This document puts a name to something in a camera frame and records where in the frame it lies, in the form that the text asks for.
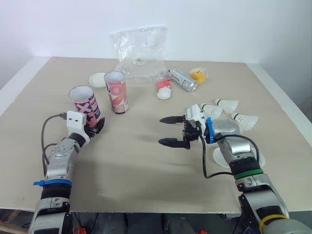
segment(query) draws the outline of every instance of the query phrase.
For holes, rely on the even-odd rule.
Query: pink paper cup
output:
[[[124,114],[128,110],[125,75],[120,71],[111,71],[105,74],[104,80],[113,111]]]
[[[69,91],[68,96],[79,112],[87,114],[87,124],[91,128],[96,127],[101,112],[98,108],[93,89],[89,86],[76,86]]]

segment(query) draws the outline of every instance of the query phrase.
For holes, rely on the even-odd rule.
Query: green ring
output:
[[[240,179],[242,177],[252,176],[252,175],[261,174],[261,173],[263,173],[262,169],[255,169],[255,170],[242,172],[242,173],[239,173],[237,175],[234,175],[234,179]]]

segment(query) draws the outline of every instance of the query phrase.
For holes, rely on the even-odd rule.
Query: yellow ball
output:
[[[196,71],[190,73],[190,76],[197,81],[198,84],[202,84],[206,78],[206,74],[202,71]]]

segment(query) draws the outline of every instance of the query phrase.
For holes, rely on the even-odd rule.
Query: white wall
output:
[[[308,113],[311,15],[311,0],[0,0],[0,87],[31,56],[115,58],[111,32],[166,25],[166,59],[261,63]]]

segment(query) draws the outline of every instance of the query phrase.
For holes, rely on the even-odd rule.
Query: silver robot arm segment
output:
[[[247,227],[259,229],[264,234],[311,234],[311,229],[304,224],[289,219],[283,199],[268,175],[260,168],[256,144],[240,134],[237,123],[229,119],[213,122],[210,118],[206,121],[204,119],[203,111],[198,105],[193,105],[182,117],[161,119],[160,122],[169,124],[184,122],[184,130],[183,141],[164,138],[159,140],[159,143],[173,148],[189,149],[190,141],[198,140],[201,136],[207,144],[218,143],[225,161],[230,166],[235,184],[242,192],[238,200]],[[253,154],[250,143],[255,146],[257,156]]]
[[[74,163],[81,147],[89,143],[90,137],[101,131],[104,118],[99,121],[97,129],[88,129],[86,114],[68,111],[66,123],[68,137],[52,149],[45,180],[34,183],[34,185],[42,186],[43,190],[28,234],[72,233],[73,218],[70,214],[69,197]]]

